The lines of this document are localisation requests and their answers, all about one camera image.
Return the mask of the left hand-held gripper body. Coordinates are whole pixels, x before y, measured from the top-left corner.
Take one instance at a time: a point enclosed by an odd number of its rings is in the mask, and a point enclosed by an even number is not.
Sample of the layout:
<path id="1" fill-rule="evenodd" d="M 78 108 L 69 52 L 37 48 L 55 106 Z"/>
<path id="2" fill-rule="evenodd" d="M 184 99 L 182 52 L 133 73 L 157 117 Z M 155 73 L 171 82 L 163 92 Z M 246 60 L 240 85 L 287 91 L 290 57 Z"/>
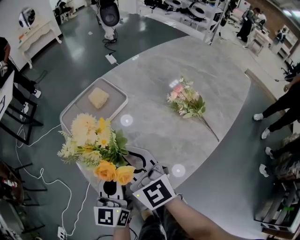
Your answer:
<path id="1" fill-rule="evenodd" d="M 95 223 L 99 226 L 125 227 L 130 212 L 125 200 L 99 197 L 94 207 Z"/>

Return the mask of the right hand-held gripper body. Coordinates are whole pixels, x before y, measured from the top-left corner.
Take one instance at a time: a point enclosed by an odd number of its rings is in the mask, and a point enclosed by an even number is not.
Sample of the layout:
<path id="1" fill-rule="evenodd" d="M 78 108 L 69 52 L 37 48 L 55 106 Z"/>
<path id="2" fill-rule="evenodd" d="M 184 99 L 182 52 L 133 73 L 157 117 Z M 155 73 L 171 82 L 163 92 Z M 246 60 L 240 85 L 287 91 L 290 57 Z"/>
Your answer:
<path id="1" fill-rule="evenodd" d="M 168 175 L 160 164 L 152 166 L 131 186 L 130 190 L 141 204 L 155 210 L 176 197 Z"/>

